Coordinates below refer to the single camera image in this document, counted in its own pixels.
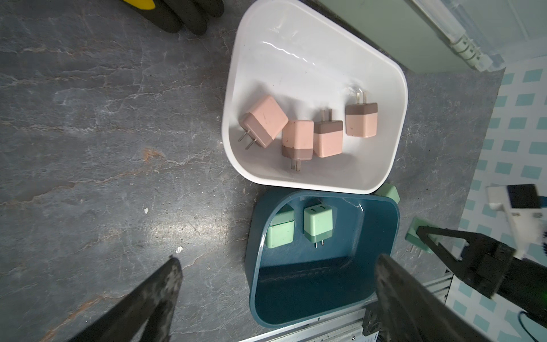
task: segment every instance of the gray stone surface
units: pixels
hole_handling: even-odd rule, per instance
[[[220,120],[237,24],[195,37],[119,1],[0,4],[0,330],[72,336],[174,254],[184,282],[173,341],[266,331],[243,272],[266,187],[226,158]],[[414,215],[455,228],[501,73],[407,74],[409,109],[389,180],[401,196],[394,256],[421,281],[444,272],[404,234]]]

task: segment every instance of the light green adapter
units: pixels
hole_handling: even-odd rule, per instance
[[[420,237],[418,236],[418,234],[416,233],[416,230],[418,229],[419,226],[425,226],[425,227],[435,227],[435,228],[438,228],[437,225],[435,224],[432,224],[432,223],[429,223],[427,222],[426,220],[424,220],[423,218],[420,218],[420,217],[415,217],[413,220],[412,220],[412,223],[410,223],[410,228],[409,228],[409,231],[406,233],[406,236],[405,236],[405,240],[410,242],[411,244],[413,244],[414,246],[418,247],[418,248],[421,248],[423,249],[425,252],[427,253],[433,253],[433,251],[431,250],[431,248],[429,248],[421,239]],[[439,235],[429,235],[429,238],[437,243],[440,239],[440,236]]]
[[[266,247],[275,248],[293,242],[294,210],[285,204],[273,217],[266,232]]]
[[[378,196],[389,197],[394,200],[395,203],[399,203],[399,201],[401,200],[401,198],[399,197],[399,193],[397,192],[397,188],[389,183],[382,184],[382,186],[378,190],[376,190],[374,194]]]
[[[333,235],[333,210],[326,204],[304,209],[304,236],[315,244]]]

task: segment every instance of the metal prongs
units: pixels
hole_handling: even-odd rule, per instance
[[[290,162],[290,169],[295,170],[296,172],[300,172],[300,160],[292,159]]]
[[[251,141],[251,143],[249,145],[247,145],[247,147],[245,148],[245,150],[248,150],[257,140],[254,139],[253,141]]]
[[[238,140],[238,142],[239,142],[239,141],[242,141],[243,138],[245,138],[245,137],[247,136],[247,134],[249,134],[249,131],[245,131],[245,134],[243,134],[243,135],[241,136],[241,138]]]
[[[366,94],[363,90],[359,90],[355,93],[355,100],[357,104],[359,103],[366,103]]]
[[[325,108],[321,110],[321,121],[332,121],[333,120],[333,110],[331,108]]]

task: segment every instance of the yellow and black handle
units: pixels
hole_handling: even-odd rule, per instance
[[[122,0],[157,27],[178,32],[182,25],[194,34],[207,31],[205,14],[215,18],[224,13],[222,0]]]

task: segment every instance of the black rubber grip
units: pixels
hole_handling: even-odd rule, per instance
[[[224,13],[224,2],[222,0],[193,0],[203,8],[210,16],[219,18]]]
[[[191,0],[165,0],[165,3],[179,16],[190,32],[200,36],[207,31],[207,21]]]
[[[166,32],[176,33],[182,28],[180,18],[162,0],[154,0],[156,7],[151,10],[136,8],[123,0],[121,1]]]

